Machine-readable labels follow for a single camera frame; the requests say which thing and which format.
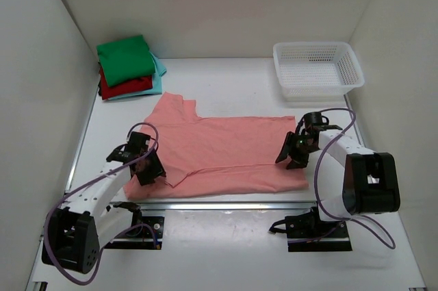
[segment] white plastic basket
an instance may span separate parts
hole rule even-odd
[[[356,55],[345,42],[277,43],[274,63],[287,99],[339,96],[364,84]]]

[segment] pink shirt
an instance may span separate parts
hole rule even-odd
[[[158,156],[166,178],[125,185],[128,199],[199,197],[218,194],[284,192],[307,188],[303,171],[275,164],[295,118],[201,118],[196,101],[165,93],[146,118],[159,132]],[[142,132],[153,135],[150,127]]]

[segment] folded clothes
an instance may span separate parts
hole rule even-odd
[[[120,96],[115,96],[109,98],[109,100],[126,98],[131,96],[140,96],[142,94],[162,94],[162,76],[167,72],[167,68],[161,63],[161,61],[151,53],[156,72],[152,75],[152,88],[148,90],[142,90],[137,92],[132,92],[130,94],[121,94]]]
[[[146,122],[159,131],[166,178],[125,185],[128,199],[282,192],[308,187],[302,170],[275,164],[293,116],[201,118],[196,102],[165,93]],[[141,129],[152,134],[150,127]]]
[[[96,48],[109,87],[155,73],[153,58],[143,36],[104,43]]]
[[[109,87],[106,82],[102,67],[99,71],[99,74],[101,75],[101,95],[103,100],[122,94],[131,95],[132,92],[138,92],[152,88],[152,77],[150,76],[139,77],[138,79],[125,81],[117,86]]]

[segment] stack of folded shirts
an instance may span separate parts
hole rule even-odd
[[[97,53],[102,99],[162,93],[166,67],[149,51],[143,36],[99,45]]]

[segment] green shirt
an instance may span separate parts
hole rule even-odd
[[[104,43],[96,48],[109,87],[155,73],[149,46],[143,36]]]

